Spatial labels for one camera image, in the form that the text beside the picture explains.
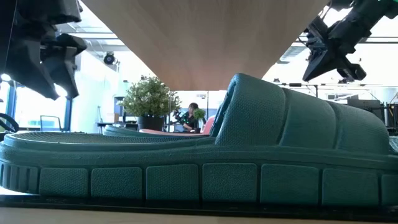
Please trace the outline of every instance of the metal frame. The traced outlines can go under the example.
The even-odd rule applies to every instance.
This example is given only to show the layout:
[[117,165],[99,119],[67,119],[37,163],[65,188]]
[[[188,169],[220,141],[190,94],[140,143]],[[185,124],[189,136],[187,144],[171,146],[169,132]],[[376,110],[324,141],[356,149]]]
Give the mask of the metal frame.
[[7,55],[11,41],[12,25],[17,9],[17,0],[3,0],[0,7],[0,74],[6,69]]
[[209,120],[209,91],[207,91],[207,110],[206,110],[206,122]]
[[[304,35],[299,36],[300,40],[296,39],[294,43],[307,43],[307,37]],[[368,37],[359,41],[358,44],[398,44],[398,37]]]
[[302,87],[302,86],[314,86],[315,87],[315,97],[318,98],[318,85],[317,84],[301,84],[301,83],[274,83],[279,86],[289,86],[289,87]]
[[65,107],[65,119],[63,120],[62,131],[70,131],[70,123],[72,120],[72,100],[67,99],[67,106]]
[[12,118],[15,118],[16,97],[17,97],[17,91],[12,85],[10,85],[8,89],[6,114]]
[[41,131],[43,131],[43,122],[42,122],[43,117],[46,117],[46,118],[57,118],[58,119],[58,125],[60,127],[60,131],[62,130],[61,121],[60,121],[59,117],[57,117],[57,116],[49,116],[49,115],[40,115],[40,130]]
[[[142,202],[115,198],[63,198],[39,195],[2,195],[0,208],[41,208],[62,210],[86,210],[97,212],[128,212],[167,215],[195,215],[214,217],[289,218],[357,222],[398,222],[396,207],[317,207],[303,205],[267,205],[256,203],[212,202]],[[264,223],[288,223],[286,220],[266,220]]]

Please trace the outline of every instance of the desk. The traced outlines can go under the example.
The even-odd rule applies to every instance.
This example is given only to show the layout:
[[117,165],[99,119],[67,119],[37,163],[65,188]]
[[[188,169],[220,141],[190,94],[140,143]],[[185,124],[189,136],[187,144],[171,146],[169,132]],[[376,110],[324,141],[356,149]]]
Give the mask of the desk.
[[365,224],[396,222],[397,215],[394,208],[320,208],[247,203],[195,205],[189,202],[162,205],[117,199],[0,196],[0,223],[7,224],[53,224],[54,220],[58,224]]
[[138,131],[138,124],[126,123],[125,128],[126,129],[131,129],[131,130],[134,130],[134,131]]
[[107,125],[113,125],[114,123],[97,123],[97,127],[99,127],[98,134],[102,134],[102,129],[105,128]]

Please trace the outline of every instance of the chair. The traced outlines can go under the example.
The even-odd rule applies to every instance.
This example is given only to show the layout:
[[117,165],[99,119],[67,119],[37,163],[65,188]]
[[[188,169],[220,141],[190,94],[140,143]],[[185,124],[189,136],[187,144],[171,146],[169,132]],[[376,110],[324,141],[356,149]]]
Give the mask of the chair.
[[206,121],[205,127],[203,128],[203,134],[210,134],[210,130],[211,130],[211,127],[213,126],[215,118],[216,118],[216,115],[209,117],[209,119]]
[[61,121],[56,116],[40,116],[40,130],[41,131],[61,131]]
[[398,153],[379,118],[243,74],[210,137],[20,133],[0,151],[4,188],[48,197],[398,205]]

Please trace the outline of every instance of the teal slide sandal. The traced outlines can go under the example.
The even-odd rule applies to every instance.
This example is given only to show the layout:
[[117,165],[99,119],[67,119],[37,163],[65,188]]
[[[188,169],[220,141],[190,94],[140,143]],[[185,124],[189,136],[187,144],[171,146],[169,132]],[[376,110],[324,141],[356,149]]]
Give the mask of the teal slide sandal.
[[210,137],[10,134],[0,184],[62,197],[397,205],[389,142],[367,111],[237,74]]

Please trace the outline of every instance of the window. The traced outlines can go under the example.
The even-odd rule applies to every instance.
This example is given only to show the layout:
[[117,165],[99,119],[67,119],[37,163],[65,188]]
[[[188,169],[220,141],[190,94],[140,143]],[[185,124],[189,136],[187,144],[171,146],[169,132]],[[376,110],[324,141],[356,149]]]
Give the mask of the window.
[[47,99],[39,93],[26,88],[17,87],[15,120],[22,128],[40,128],[40,116],[56,116],[64,126],[67,99]]
[[2,82],[0,84],[0,99],[2,99],[2,103],[0,103],[0,113],[7,112],[6,110],[7,110],[9,89],[10,89],[10,85],[7,82]]
[[224,102],[226,90],[209,91],[208,117],[215,116],[220,105]]

